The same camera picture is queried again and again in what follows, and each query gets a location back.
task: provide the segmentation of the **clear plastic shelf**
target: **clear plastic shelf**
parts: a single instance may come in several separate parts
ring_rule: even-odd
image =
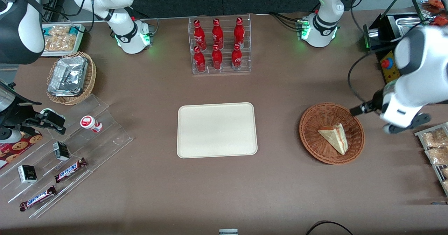
[[[76,130],[80,129],[80,120],[82,117],[86,115],[90,115],[92,117],[96,117],[104,110],[109,107],[108,104],[104,103],[97,96],[91,94],[88,96],[83,102],[74,105],[68,112],[64,114],[65,120],[65,134],[59,134],[56,131],[48,130],[53,137],[53,139],[57,139],[58,141],[65,141],[68,139]]]
[[[89,98],[91,99],[74,106],[72,108],[74,111],[70,109],[70,111],[64,115],[68,122],[76,123],[68,125],[68,129],[70,129],[68,132],[69,135],[66,134],[66,136],[62,138],[67,144],[67,148],[70,152],[69,160],[62,161],[56,159],[53,152],[53,143],[61,140],[50,138],[52,134],[47,131],[43,133],[43,140],[45,140],[45,143],[24,156],[24,158],[16,164],[11,165],[11,167],[2,174],[0,180],[1,194],[8,199],[10,204],[17,206],[18,212],[21,202],[29,200],[54,185],[58,192],[57,195],[51,196],[43,203],[35,204],[32,208],[24,212],[24,215],[29,216],[29,218],[37,218],[41,216],[45,211],[51,208],[51,206],[60,201],[64,195],[70,192],[75,186],[90,176],[96,168],[101,166],[132,141],[132,138],[130,138],[123,127],[113,119],[107,110],[105,110],[107,105],[101,104],[102,101],[95,96]],[[77,125],[79,125],[79,119],[85,115],[92,115],[103,124],[101,132],[94,133],[91,130],[77,127]],[[83,157],[88,164],[80,168],[64,181],[56,184],[54,176],[58,175]],[[20,182],[17,166],[23,164],[35,167],[38,177],[37,182],[33,184],[22,184]]]
[[[244,47],[241,49],[242,59],[241,59],[241,69],[235,71],[232,69],[232,52],[234,46],[234,35],[233,30],[235,29],[237,18],[243,18],[244,26]],[[223,63],[221,70],[216,70],[213,68],[213,62],[211,60],[211,53],[213,52],[213,36],[211,31],[213,29],[213,19],[219,19],[219,23],[224,32],[224,48],[221,49],[223,54]],[[197,45],[195,41],[195,27],[193,21],[199,20],[201,27],[205,33],[205,41],[207,42],[207,49],[202,53],[205,56],[205,66],[206,71],[200,73],[197,71],[195,66],[194,55],[195,52],[193,48]],[[231,15],[231,16],[215,16],[215,17],[195,17],[189,18],[188,20],[188,34],[190,43],[190,54],[191,54],[191,66],[193,74],[224,74],[224,73],[241,73],[241,72],[251,72],[252,61],[252,37],[251,37],[251,16],[250,15]]]

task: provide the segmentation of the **wicker basket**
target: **wicker basket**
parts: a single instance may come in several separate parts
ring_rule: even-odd
[[[93,86],[95,85],[95,78],[96,78],[96,67],[95,63],[92,61],[92,58],[86,53],[83,52],[76,52],[67,56],[63,56],[62,58],[66,57],[75,57],[75,56],[83,56],[89,61],[87,73],[85,75],[85,81],[84,81],[84,88],[83,93],[80,96],[77,97],[56,97],[51,95],[47,92],[48,97],[51,99],[51,101],[59,103],[59,104],[65,104],[65,105],[74,105],[78,104],[82,101],[84,101],[90,94],[92,93]],[[56,63],[53,64],[53,68],[50,70],[50,74],[47,78],[47,85],[50,85],[51,77],[53,77],[53,71],[55,70]]]
[[[341,123],[347,137],[349,149],[345,155],[339,154],[323,138],[318,129],[325,125]],[[333,165],[341,165],[355,160],[364,148],[364,130],[359,120],[339,104],[322,103],[311,106],[302,115],[299,124],[300,139],[305,148],[316,159]]]

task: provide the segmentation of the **sandwich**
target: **sandwich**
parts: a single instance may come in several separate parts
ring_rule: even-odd
[[[322,135],[341,155],[349,149],[345,131],[341,123],[337,125],[323,126],[318,132]]]

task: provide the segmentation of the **red bottle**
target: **red bottle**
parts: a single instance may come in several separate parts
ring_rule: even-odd
[[[233,31],[233,35],[235,36],[235,43],[240,45],[240,48],[244,47],[244,27],[243,27],[243,18],[237,18],[237,26]]]
[[[195,46],[195,66],[198,72],[205,72],[205,57],[199,46]]]
[[[213,30],[211,33],[213,34],[213,43],[216,43],[219,49],[222,49],[224,47],[224,33],[218,19],[213,19]]]
[[[233,70],[240,70],[241,69],[241,58],[243,57],[243,54],[240,50],[240,45],[238,43],[235,43],[235,46],[233,47],[232,52],[232,69]]]
[[[219,45],[216,43],[213,45],[213,52],[211,53],[211,59],[213,60],[213,68],[220,70],[223,63],[223,54],[219,50]]]
[[[207,49],[207,42],[205,42],[205,33],[201,27],[201,23],[198,20],[193,21],[195,26],[195,40],[197,45],[200,47],[201,51]]]

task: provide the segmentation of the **table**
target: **table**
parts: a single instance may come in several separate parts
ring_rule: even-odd
[[[355,16],[364,24],[378,13]],[[0,195],[2,235],[193,235],[221,228],[283,235],[304,234],[320,220],[339,222],[354,234],[447,230],[447,208],[429,205],[445,200],[443,191],[412,132],[386,135],[377,115],[362,115],[364,151],[341,166],[319,162],[298,138],[298,121],[309,106],[360,103],[346,82],[349,67],[363,55],[362,35],[350,16],[325,48],[298,42],[271,16],[251,17],[252,73],[214,77],[191,73],[186,18],[161,20],[154,46],[136,55],[117,47],[107,24],[96,23],[81,48],[98,68],[94,94],[135,139],[39,219],[27,219]],[[16,90],[63,113],[69,107],[45,94],[54,61],[21,66]],[[365,98],[384,85],[376,66],[371,56],[353,72],[353,85]],[[178,109],[232,102],[253,104],[258,152],[179,158]],[[443,105],[423,111],[432,114],[430,126],[447,121]],[[315,234],[329,231],[345,234],[330,225]]]

